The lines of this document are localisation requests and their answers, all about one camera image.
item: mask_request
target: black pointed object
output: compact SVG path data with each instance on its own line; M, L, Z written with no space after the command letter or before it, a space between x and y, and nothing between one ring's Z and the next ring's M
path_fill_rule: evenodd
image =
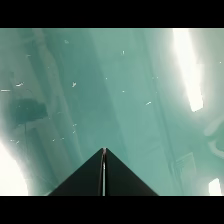
M102 196L105 162L105 196L157 196L109 149L100 149L50 196Z

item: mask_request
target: black triangular object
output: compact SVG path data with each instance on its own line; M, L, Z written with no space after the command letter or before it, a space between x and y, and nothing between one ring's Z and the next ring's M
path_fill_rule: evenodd
M106 196L157 196L109 149L106 150Z
M49 196L98 196L101 194L101 164L100 149L68 179L66 179Z

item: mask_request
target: green surface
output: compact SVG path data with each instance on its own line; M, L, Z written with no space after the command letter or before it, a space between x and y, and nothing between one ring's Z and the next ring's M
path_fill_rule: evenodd
M47 195L102 147L159 195L209 195L215 178L222 187L224 30L189 32L195 112L173 29L0 29L0 154L29 195ZM19 181L6 164L0 195Z

